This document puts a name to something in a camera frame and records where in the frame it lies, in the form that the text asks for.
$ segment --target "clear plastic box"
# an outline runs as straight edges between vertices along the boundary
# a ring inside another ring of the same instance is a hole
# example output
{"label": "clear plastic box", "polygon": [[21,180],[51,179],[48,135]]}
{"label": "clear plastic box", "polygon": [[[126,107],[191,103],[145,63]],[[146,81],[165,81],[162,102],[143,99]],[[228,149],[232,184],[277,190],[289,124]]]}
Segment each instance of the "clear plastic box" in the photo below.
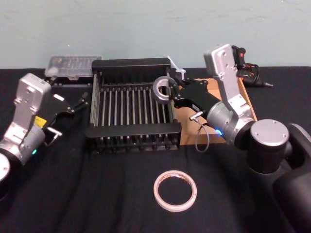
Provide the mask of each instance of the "clear plastic box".
{"label": "clear plastic box", "polygon": [[79,77],[92,77],[92,62],[101,60],[100,55],[58,55],[52,56],[45,69],[46,77],[67,77],[69,80],[78,80]]}

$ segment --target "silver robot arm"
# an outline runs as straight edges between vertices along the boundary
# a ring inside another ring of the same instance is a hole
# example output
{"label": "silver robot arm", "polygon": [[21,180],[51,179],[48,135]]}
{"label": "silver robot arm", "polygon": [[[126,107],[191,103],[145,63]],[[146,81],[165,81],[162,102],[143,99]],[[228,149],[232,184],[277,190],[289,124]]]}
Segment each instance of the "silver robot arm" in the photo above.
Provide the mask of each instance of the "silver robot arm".
{"label": "silver robot arm", "polygon": [[35,115],[50,93],[51,86],[31,73],[18,82],[13,121],[0,141],[0,198],[7,193],[14,173],[45,139],[44,132],[35,124]]}

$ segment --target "metal rack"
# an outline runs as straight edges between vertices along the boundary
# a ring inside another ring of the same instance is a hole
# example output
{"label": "metal rack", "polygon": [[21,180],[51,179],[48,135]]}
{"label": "metal rack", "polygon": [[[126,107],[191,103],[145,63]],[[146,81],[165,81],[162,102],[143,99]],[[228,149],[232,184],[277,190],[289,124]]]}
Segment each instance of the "metal rack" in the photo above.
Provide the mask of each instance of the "metal rack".
{"label": "metal rack", "polygon": [[93,62],[86,131],[92,150],[172,150],[179,146],[181,125],[173,103],[157,103],[152,92],[152,81],[166,75],[169,67],[166,58]]}

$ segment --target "light blue wall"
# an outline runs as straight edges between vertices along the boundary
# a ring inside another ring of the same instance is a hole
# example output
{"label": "light blue wall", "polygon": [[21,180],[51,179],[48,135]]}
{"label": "light blue wall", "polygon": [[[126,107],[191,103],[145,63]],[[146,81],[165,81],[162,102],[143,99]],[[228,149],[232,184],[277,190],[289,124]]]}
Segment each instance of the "light blue wall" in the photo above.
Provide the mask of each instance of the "light blue wall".
{"label": "light blue wall", "polygon": [[162,57],[203,67],[230,43],[260,66],[310,65],[310,0],[0,0],[0,67],[53,54]]}

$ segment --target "cardboard box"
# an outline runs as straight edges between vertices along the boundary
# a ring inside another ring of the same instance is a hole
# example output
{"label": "cardboard box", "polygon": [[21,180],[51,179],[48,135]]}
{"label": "cardboard box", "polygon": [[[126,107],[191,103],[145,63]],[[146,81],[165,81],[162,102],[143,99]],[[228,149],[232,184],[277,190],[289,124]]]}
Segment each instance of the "cardboard box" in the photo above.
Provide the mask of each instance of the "cardboard box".
{"label": "cardboard box", "polygon": [[[208,85],[207,85],[208,92],[221,100],[220,92],[218,89],[218,84],[215,79],[198,79],[198,80],[207,80],[208,81]],[[257,120],[253,106],[249,100],[244,84],[240,78],[238,79],[238,86],[239,86],[241,95],[244,97],[247,104],[251,107],[252,118],[254,120]],[[181,122],[181,125],[182,125],[180,145],[194,145],[200,125],[194,121],[190,121],[189,117],[195,114],[195,112],[190,108],[180,108],[180,109],[174,108],[174,110],[175,110],[175,116],[177,120]],[[206,123],[206,120],[202,117],[199,118],[199,121],[202,124]],[[217,132],[213,128],[207,127],[207,131],[209,133],[210,143],[225,143],[225,140],[220,135],[218,135]],[[198,144],[206,144],[206,143],[207,143],[207,137],[206,137],[205,131],[202,129],[199,135]]]}

